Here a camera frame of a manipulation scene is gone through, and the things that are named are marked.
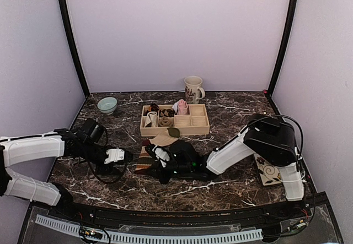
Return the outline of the wooden compartment organizer box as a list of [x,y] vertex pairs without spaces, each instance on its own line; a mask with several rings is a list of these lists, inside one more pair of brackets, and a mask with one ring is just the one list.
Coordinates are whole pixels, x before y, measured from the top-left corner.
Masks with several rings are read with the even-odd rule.
[[[167,127],[159,127],[159,113],[157,127],[144,127],[150,105],[142,106],[140,133],[142,137],[155,137]],[[174,126],[180,130],[180,135],[207,135],[210,132],[207,109],[204,104],[190,104],[188,115],[174,115]]]

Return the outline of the beige striped cuff sock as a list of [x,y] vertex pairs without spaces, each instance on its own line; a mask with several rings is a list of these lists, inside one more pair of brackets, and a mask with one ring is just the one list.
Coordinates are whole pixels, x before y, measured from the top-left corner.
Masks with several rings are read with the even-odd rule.
[[146,147],[150,144],[160,147],[168,147],[180,138],[180,130],[175,127],[168,127],[166,130],[160,132],[152,139],[143,141],[143,146],[137,160],[135,173],[139,175],[148,175],[150,169],[157,161],[153,156],[150,156]]

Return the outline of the pink patterned long sock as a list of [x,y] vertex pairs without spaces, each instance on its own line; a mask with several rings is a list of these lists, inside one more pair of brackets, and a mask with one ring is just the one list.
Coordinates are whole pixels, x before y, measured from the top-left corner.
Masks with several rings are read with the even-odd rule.
[[176,115],[188,115],[189,114],[189,106],[188,103],[184,99],[180,99],[173,106]]

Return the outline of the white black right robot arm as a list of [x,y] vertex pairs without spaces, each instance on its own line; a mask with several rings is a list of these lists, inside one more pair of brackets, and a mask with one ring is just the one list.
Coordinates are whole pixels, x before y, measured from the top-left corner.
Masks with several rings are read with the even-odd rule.
[[171,178],[210,181],[257,154],[279,170],[288,201],[282,205],[281,213],[292,219],[303,209],[304,184],[299,169],[302,146],[296,143],[296,121],[287,123],[286,118],[253,114],[236,136],[204,156],[183,140],[166,147],[150,142],[145,150],[156,161],[153,168],[162,184]]

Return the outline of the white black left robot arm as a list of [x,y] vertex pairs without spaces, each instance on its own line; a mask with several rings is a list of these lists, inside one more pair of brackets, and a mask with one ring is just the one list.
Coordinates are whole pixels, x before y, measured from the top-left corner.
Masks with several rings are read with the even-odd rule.
[[38,135],[1,138],[1,195],[40,202],[52,207],[66,220],[78,215],[73,197],[64,186],[35,180],[21,175],[10,167],[19,163],[45,158],[70,156],[88,163],[94,177],[108,185],[101,175],[114,175],[116,183],[122,178],[133,154],[124,148],[105,143],[99,144],[107,130],[97,121],[89,118],[77,129],[56,129]]

